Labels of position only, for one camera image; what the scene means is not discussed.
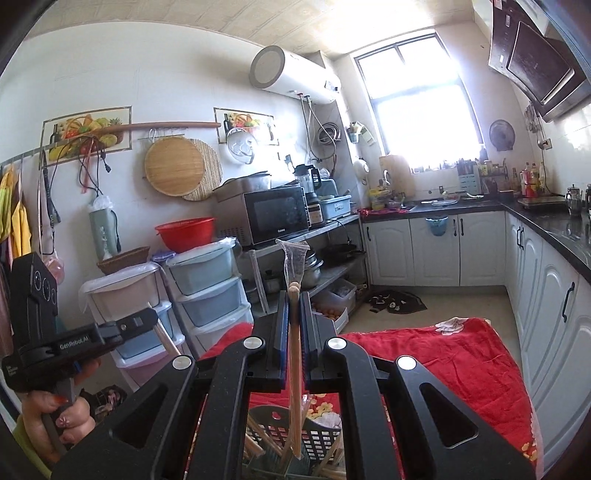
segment electrical outlet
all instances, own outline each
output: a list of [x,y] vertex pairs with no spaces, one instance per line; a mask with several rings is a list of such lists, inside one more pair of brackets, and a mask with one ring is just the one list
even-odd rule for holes
[[538,147],[541,150],[550,150],[552,148],[552,140],[549,138],[538,140]]

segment dish rack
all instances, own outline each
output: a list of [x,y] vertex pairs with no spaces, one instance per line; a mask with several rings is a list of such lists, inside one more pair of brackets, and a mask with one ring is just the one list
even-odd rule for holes
[[[289,437],[289,409],[263,405],[251,408],[249,415],[283,450]],[[259,478],[305,478],[310,480],[319,478],[311,475],[313,468],[329,454],[334,442],[339,438],[341,430],[324,427],[306,418],[301,432],[303,456],[300,460],[292,458],[284,473],[274,471],[275,468],[278,468],[280,459],[272,449],[267,447],[263,438],[249,426],[246,427],[246,432],[265,449],[266,453],[263,457],[255,458],[247,465],[243,465],[243,478],[257,480]]]

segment window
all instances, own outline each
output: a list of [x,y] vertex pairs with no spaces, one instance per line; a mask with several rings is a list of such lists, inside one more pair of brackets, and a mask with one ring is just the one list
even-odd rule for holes
[[482,135],[455,65],[435,34],[355,58],[387,153],[411,168],[476,158]]

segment coffee pot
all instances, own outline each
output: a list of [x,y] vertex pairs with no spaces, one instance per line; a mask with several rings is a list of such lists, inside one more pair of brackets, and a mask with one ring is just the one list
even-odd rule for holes
[[581,190],[573,186],[569,187],[567,194],[564,196],[566,206],[569,208],[570,216],[577,217],[583,211],[583,199],[581,197]]

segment wicker basket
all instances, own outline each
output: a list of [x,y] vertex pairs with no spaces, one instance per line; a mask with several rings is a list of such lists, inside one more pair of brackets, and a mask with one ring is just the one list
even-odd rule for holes
[[146,263],[149,251],[149,247],[134,248],[133,250],[116,255],[115,257],[102,260],[98,262],[96,266],[99,267],[100,271],[105,275],[111,275],[126,267]]

